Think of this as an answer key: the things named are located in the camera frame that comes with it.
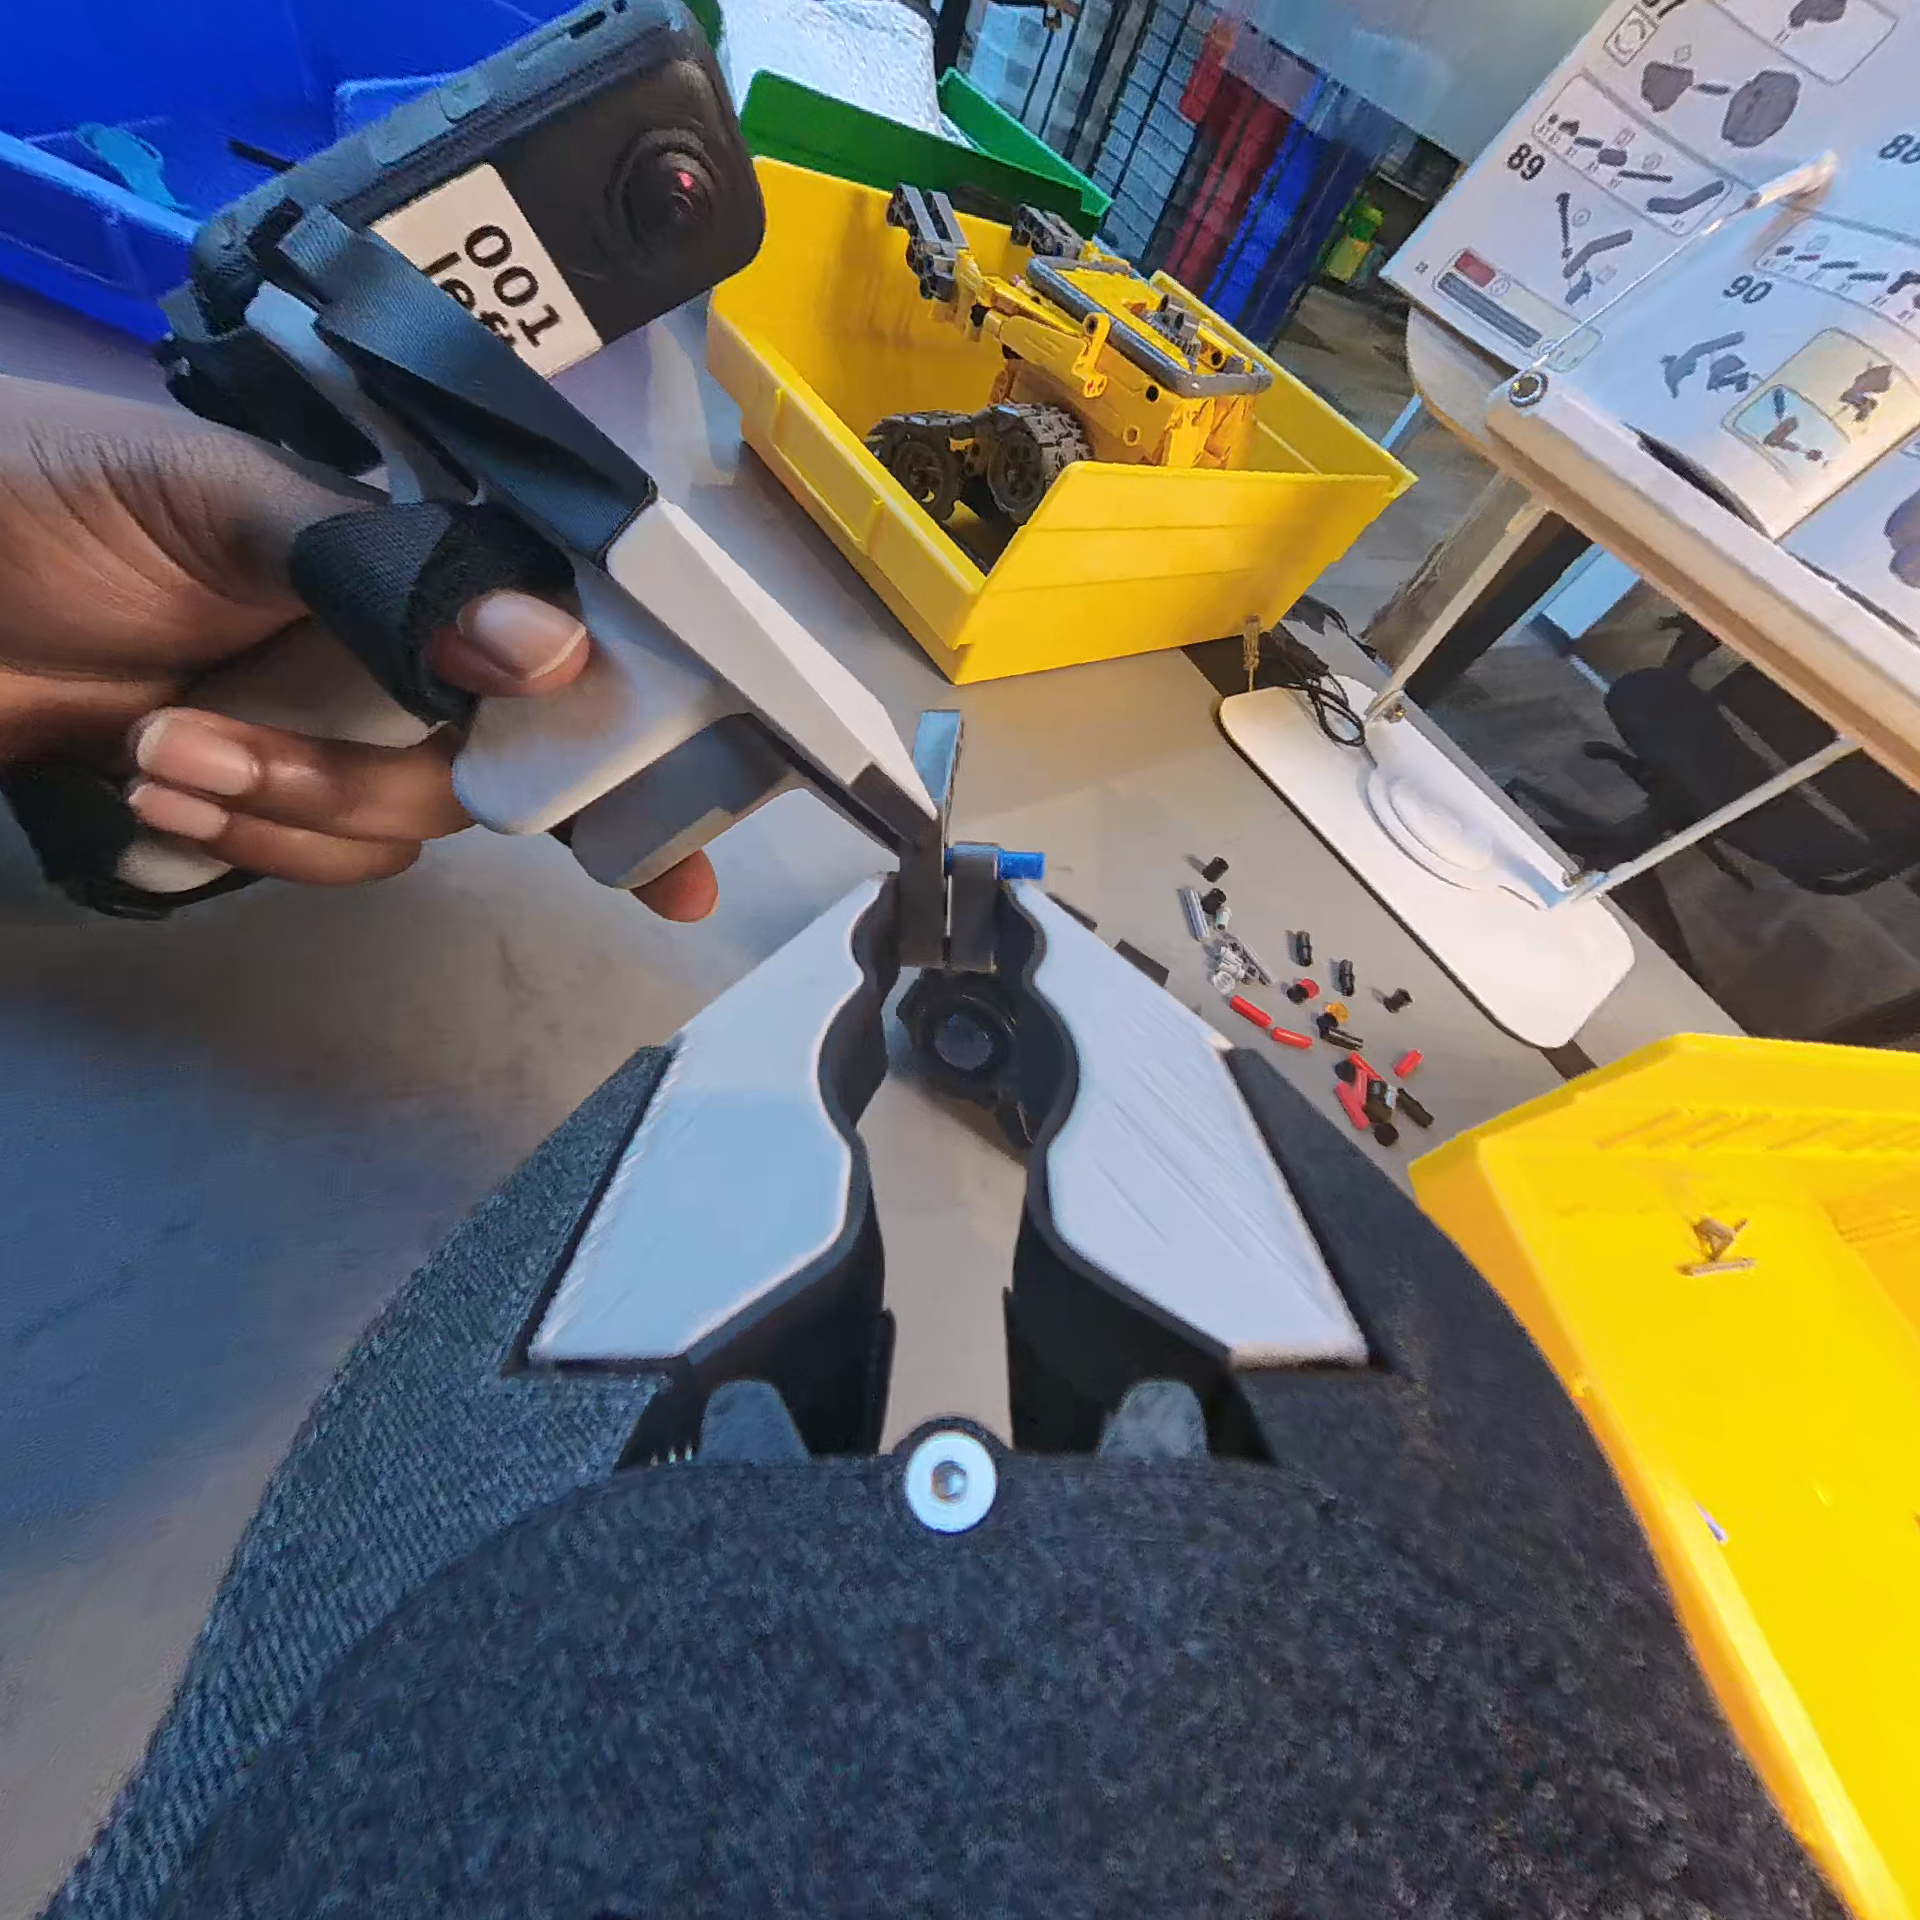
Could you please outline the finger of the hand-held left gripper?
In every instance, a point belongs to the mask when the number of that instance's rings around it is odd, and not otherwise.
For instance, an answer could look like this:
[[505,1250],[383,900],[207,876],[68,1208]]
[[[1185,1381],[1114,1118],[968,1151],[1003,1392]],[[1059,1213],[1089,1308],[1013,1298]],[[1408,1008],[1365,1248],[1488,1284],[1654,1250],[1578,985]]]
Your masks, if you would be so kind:
[[938,847],[940,807],[877,695],[679,507],[645,507],[603,571],[834,809],[898,855]]

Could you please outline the grey desk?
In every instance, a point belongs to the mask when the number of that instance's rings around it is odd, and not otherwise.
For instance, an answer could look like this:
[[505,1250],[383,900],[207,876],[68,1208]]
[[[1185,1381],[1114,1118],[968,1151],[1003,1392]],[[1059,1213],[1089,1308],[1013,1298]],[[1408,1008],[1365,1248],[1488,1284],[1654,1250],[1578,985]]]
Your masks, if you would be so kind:
[[[744,452],[702,304],[565,375],[886,700],[962,708],[952,824],[1045,853],[1059,897],[1223,1031],[1174,887],[1227,858],[1286,928],[1414,1001],[1438,1134],[1672,1031],[1734,1022],[1658,949],[1578,1040],[1488,1022],[1230,752],[1183,652],[952,689]],[[2,841],[2,1916],[36,1916],[177,1688],[263,1478],[363,1327],[640,1046],[811,925],[877,853],[805,798],[711,848],[670,928],[569,853],[462,834],[363,891],[250,887],[171,925],[71,913]]]

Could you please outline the yellow toy robot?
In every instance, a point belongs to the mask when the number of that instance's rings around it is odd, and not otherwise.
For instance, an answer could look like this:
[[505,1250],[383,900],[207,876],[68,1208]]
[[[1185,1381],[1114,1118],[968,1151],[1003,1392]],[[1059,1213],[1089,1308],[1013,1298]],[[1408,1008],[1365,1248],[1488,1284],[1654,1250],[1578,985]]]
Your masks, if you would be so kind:
[[896,185],[886,218],[903,234],[921,300],[999,354],[978,407],[896,411],[866,430],[923,517],[946,522],[968,507],[1023,530],[1077,464],[1191,473],[1248,460],[1276,368],[1185,289],[1158,289],[1043,205],[1008,222],[1019,274],[978,260],[938,188]]

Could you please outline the green storage bin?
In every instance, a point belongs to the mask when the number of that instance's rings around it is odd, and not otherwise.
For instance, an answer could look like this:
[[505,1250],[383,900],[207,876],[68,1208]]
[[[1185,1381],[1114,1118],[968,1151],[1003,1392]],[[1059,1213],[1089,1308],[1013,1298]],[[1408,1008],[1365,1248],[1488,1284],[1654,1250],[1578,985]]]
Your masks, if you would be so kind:
[[765,160],[870,188],[900,184],[940,188],[960,212],[999,222],[1013,218],[1019,205],[1039,205],[1082,234],[1100,231],[1114,205],[1110,191],[997,107],[956,68],[940,75],[938,96],[942,107],[956,107],[956,136],[908,126],[777,72],[753,75],[737,121],[748,150]]

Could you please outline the grey toy robot head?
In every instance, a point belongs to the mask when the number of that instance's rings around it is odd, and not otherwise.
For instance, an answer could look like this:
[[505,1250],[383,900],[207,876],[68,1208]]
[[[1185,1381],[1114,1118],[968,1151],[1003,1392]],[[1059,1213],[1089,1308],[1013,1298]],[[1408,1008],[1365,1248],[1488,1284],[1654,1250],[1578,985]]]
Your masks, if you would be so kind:
[[1015,877],[993,963],[921,970],[898,1007],[932,1080],[993,1110],[1023,1151],[1139,1123],[1206,1028],[1043,883]]

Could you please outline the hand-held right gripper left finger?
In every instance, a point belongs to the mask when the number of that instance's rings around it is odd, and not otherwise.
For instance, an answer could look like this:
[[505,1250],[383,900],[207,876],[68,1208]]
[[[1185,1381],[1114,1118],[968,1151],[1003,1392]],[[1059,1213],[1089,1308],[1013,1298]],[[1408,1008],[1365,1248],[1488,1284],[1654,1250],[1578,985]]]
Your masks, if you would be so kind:
[[851,1257],[888,1074],[898,877],[862,877],[670,1040],[528,1336],[535,1365],[710,1365]]

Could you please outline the blue storage bin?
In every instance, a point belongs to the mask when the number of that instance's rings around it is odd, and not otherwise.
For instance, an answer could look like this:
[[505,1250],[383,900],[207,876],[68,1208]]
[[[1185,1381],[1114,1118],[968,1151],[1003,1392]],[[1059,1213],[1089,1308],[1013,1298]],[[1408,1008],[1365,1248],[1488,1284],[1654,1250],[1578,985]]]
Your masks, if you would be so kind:
[[2,279],[145,343],[198,225],[569,3],[2,3]]

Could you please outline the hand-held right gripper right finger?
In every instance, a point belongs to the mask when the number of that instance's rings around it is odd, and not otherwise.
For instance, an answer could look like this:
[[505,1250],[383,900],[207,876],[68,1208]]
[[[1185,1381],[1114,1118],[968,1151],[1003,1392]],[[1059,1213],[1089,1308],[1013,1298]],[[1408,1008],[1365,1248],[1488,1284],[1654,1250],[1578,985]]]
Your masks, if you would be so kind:
[[1302,1206],[1239,1092],[1230,1046],[1039,886],[1023,985],[1061,1038],[1035,1139],[1064,1260],[1227,1367],[1368,1360]]

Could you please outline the person's left hand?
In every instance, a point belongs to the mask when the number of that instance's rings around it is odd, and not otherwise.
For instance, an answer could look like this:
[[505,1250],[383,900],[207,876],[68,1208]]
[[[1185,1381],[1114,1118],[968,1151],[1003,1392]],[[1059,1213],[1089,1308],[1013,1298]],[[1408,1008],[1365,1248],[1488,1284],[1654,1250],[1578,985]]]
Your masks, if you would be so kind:
[[410,747],[194,708],[314,616],[295,539],[368,493],[179,407],[2,378],[2,773],[127,782],[159,835],[310,887],[402,876],[469,825],[455,731]]

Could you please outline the yellow storage bin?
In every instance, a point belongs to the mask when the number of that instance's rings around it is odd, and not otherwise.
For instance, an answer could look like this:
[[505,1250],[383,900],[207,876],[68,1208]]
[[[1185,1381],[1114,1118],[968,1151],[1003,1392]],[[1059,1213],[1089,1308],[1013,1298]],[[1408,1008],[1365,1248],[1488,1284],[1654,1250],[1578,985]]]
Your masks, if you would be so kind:
[[997,539],[880,467],[880,419],[982,411],[1013,337],[919,295],[888,196],[774,157],[759,259],[711,295],[710,368],[742,439],[946,683],[993,683],[1271,627],[1414,487],[1353,419],[1257,354],[1248,446],[1222,467],[1068,464]]

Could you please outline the bubble wrap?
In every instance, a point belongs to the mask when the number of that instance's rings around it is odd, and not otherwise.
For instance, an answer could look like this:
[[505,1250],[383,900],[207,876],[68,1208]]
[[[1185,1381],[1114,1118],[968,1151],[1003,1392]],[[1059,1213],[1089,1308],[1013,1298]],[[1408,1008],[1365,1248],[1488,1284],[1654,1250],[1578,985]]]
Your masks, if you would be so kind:
[[934,123],[940,83],[923,3],[717,3],[731,102],[774,72],[900,123]]

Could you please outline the scattered small building pieces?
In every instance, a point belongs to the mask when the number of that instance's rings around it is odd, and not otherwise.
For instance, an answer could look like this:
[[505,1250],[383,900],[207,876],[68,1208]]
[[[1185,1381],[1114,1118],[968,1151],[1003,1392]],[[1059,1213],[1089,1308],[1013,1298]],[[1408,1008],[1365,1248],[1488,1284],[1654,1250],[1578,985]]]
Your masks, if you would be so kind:
[[1388,1068],[1368,1062],[1365,1038],[1354,1028],[1357,973],[1347,957],[1335,957],[1321,977],[1314,970],[1315,946],[1308,930],[1294,928],[1284,937],[1290,970],[1271,967],[1235,921],[1227,897],[1227,858],[1188,855],[1191,877],[1174,887],[1174,904],[1203,973],[1223,1008],[1257,1028],[1267,1046],[1290,1055],[1327,1062],[1335,1114],[1353,1134],[1396,1148],[1403,1135],[1427,1135],[1438,1118],[1414,1092],[1425,1063],[1420,1048],[1388,1057]]

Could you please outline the yellow bin with dividers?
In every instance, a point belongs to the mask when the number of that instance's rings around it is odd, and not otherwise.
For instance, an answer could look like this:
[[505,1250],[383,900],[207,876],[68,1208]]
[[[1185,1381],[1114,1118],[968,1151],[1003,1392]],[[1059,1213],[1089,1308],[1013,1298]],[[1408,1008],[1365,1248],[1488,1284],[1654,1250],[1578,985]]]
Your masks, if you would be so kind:
[[[1667,1038],[1412,1163],[1858,1916],[1918,1916],[1918,1055]],[[1758,1271],[1688,1279],[1699,1217]]]

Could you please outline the grey bent building beam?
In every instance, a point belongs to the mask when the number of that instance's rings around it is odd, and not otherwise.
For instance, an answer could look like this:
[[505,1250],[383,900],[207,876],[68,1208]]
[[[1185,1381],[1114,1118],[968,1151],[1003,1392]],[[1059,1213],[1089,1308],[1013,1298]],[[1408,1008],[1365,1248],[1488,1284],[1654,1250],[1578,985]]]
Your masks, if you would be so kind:
[[960,757],[962,716],[921,711],[910,762],[934,803],[934,825],[898,858],[898,957],[923,973],[997,973],[1003,848],[949,840]]

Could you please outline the rack of coloured bins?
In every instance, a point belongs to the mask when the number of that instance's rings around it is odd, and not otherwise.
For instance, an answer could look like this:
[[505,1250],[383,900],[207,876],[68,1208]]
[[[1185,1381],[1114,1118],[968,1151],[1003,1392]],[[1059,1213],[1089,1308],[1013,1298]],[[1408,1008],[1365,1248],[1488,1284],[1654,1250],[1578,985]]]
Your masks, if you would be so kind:
[[1271,347],[1412,129],[1239,3],[1148,3],[1089,175],[1100,240]]

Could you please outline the book stand with wooden tray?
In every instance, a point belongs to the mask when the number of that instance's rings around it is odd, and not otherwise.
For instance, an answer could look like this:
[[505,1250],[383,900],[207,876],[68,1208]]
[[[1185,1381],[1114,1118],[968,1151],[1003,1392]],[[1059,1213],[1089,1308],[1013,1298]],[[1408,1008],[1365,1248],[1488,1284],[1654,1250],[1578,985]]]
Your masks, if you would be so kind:
[[[1522,373],[1466,394],[1479,399],[1476,416],[1454,419],[1441,403],[1427,405],[1454,435],[1479,441],[1503,477],[1365,630],[1390,659],[1365,711],[1375,763],[1365,807],[1412,864],[1458,891],[1513,891],[1528,907],[1565,910],[1617,891],[1848,753],[1871,753],[1918,788],[1918,659],[1887,619],[1684,477],[1672,453],[1599,411],[1569,383],[1568,350],[1542,347]],[[1487,807],[1451,757],[1438,769],[1403,757],[1420,735],[1402,708],[1414,675],[1513,576],[1548,520],[1631,566],[1682,613],[1833,726],[1836,742],[1604,876],[1568,877],[1528,853],[1506,853],[1496,834],[1506,812]]]

